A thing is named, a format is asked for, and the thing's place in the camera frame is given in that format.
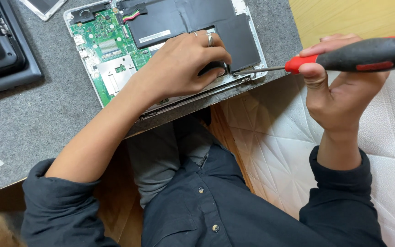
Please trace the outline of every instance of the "silver ring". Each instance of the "silver ring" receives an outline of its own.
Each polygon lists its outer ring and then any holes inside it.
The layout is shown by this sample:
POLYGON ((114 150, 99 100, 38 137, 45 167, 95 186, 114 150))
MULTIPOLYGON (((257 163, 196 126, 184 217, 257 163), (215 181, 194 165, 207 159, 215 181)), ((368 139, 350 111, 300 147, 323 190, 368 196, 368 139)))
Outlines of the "silver ring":
POLYGON ((208 47, 212 47, 214 45, 213 36, 211 33, 206 33, 206 35, 208 36, 208 47))

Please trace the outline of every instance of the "white patterned floor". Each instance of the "white patterned floor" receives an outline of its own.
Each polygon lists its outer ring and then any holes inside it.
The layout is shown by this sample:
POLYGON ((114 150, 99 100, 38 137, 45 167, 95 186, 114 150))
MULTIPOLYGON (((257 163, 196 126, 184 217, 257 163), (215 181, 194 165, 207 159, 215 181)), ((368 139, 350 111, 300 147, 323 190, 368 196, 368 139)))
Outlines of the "white patterned floor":
MULTIPOLYGON (((297 219, 316 186, 308 158, 323 132, 306 93, 302 78, 289 75, 222 103, 255 192, 297 219)), ((395 71, 361 119, 359 146, 371 160, 383 239, 395 247, 395 71)))

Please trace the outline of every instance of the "screwdriver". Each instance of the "screwdriver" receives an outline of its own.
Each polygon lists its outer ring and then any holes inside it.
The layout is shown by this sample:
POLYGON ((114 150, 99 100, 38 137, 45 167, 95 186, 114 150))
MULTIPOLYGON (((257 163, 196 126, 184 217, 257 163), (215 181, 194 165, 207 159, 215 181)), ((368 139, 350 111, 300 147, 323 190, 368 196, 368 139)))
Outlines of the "screwdriver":
POLYGON ((285 66, 240 71, 235 72, 234 76, 271 70, 298 74, 300 66, 309 62, 321 64, 326 70, 342 72, 395 70, 395 36, 361 40, 327 53, 304 58, 293 57, 285 66))

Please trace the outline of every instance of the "work surface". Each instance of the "work surface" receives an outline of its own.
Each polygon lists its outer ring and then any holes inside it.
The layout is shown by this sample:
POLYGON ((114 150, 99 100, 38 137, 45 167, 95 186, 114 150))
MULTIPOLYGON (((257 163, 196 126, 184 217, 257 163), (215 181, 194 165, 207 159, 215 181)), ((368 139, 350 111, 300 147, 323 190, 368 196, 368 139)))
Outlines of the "work surface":
MULTIPOLYGON (((18 0, 11 0, 25 36, 45 73, 45 80, 0 93, 0 188, 22 180, 37 162, 56 157, 100 110, 63 11, 94 0, 69 0, 47 22, 18 0)), ((249 0, 268 66, 284 64, 302 46, 288 0, 249 0)), ((285 75, 269 72, 262 80, 200 99, 138 122, 130 134, 143 132, 218 103, 285 75)))

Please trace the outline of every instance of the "green circuit board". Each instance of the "green circuit board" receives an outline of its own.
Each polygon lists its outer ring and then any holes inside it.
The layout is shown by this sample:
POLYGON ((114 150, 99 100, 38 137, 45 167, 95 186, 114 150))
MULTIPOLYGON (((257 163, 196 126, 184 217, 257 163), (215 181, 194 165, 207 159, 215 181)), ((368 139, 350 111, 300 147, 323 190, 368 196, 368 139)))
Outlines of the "green circuit board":
MULTIPOLYGON (((94 51, 94 56, 98 58, 99 63, 129 54, 134 62, 136 70, 139 70, 149 61, 151 53, 147 48, 142 50, 137 49, 129 27, 117 19, 114 11, 117 11, 117 9, 98 12, 95 15, 95 20, 83 24, 78 23, 71 25, 70 29, 75 37, 81 35, 85 41, 85 43, 79 45, 79 48, 87 48, 90 49, 90 51, 94 51), (115 41, 119 51, 103 53, 100 44, 106 44, 103 47, 108 48, 107 42, 109 41, 115 41)), ((123 67, 116 69, 117 73, 124 70, 125 68, 123 67)), ((110 95, 107 92, 101 76, 92 78, 103 106, 106 106, 113 99, 114 95, 110 95)))

